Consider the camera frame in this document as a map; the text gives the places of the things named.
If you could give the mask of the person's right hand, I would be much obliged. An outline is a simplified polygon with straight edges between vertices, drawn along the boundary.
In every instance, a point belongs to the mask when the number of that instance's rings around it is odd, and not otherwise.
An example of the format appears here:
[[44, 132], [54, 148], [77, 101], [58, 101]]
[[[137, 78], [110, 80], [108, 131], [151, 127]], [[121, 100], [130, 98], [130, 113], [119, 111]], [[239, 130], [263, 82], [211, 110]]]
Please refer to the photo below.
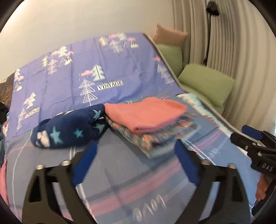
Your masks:
[[260, 175], [259, 182], [257, 183], [257, 190], [255, 193], [256, 200], [259, 202], [266, 197], [266, 191], [268, 190], [268, 182], [264, 174]]

